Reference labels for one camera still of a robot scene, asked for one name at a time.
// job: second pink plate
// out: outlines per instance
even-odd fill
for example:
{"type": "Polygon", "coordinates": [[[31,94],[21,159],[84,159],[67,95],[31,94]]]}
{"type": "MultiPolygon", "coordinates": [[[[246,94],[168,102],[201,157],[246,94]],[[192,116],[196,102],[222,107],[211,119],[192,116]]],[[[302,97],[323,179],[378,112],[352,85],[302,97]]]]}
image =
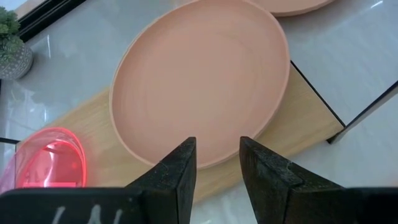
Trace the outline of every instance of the second pink plate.
{"type": "Polygon", "coordinates": [[[154,165],[189,136],[197,164],[235,155],[275,115],[289,79],[285,35],[241,0],[201,0],[162,16],[129,47],[110,94],[126,149],[154,165]]]}

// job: black clamp jaw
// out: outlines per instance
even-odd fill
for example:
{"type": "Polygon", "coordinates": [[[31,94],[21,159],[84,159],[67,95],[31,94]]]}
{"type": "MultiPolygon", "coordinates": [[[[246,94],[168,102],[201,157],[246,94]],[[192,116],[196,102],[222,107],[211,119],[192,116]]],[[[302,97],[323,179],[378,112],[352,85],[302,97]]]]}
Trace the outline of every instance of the black clamp jaw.
{"type": "MultiPolygon", "coordinates": [[[[242,137],[244,183],[258,223],[398,223],[398,189],[345,189],[242,137]]],[[[188,138],[125,188],[17,189],[0,196],[0,223],[188,224],[196,182],[188,138]]]]}

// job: marble countertop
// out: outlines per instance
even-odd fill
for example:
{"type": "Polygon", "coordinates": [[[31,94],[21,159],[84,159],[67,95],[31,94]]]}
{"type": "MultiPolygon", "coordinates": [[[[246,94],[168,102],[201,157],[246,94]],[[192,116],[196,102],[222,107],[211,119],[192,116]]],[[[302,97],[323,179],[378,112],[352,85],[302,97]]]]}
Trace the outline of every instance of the marble countertop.
{"type": "MultiPolygon", "coordinates": [[[[111,83],[131,40],[173,1],[87,0],[31,39],[32,70],[2,83],[0,134],[24,139],[111,83]]],[[[398,80],[398,2],[336,0],[279,19],[292,60],[337,115],[350,122],[398,80]]],[[[293,159],[346,187],[395,185],[393,98],[342,141],[293,159]]],[[[12,154],[5,146],[4,158],[12,154]]],[[[243,184],[195,206],[192,223],[255,223],[243,184]]]]}

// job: pink plastic cup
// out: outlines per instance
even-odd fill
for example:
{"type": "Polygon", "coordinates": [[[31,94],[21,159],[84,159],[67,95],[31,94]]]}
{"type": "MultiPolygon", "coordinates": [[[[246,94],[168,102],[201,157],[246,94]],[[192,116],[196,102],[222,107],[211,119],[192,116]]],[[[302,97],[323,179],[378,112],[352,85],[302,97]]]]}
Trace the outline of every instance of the pink plastic cup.
{"type": "Polygon", "coordinates": [[[0,193],[25,187],[85,187],[85,154],[71,131],[46,128],[20,144],[0,179],[0,193]]]}

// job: wooden tray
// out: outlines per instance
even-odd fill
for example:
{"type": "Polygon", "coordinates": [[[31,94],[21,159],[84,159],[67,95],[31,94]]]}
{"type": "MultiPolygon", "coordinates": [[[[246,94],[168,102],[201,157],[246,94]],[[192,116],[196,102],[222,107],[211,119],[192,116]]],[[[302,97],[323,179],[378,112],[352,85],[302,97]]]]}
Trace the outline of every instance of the wooden tray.
{"type": "MultiPolygon", "coordinates": [[[[108,94],[109,90],[105,89],[49,125],[68,128],[78,136],[86,152],[88,186],[92,187],[122,187],[150,168],[130,155],[118,141],[109,117],[108,94]]],[[[257,141],[283,156],[291,156],[342,129],[292,66],[280,110],[257,141]]],[[[197,175],[195,201],[232,187],[241,179],[238,156],[201,170],[197,175]]]]}

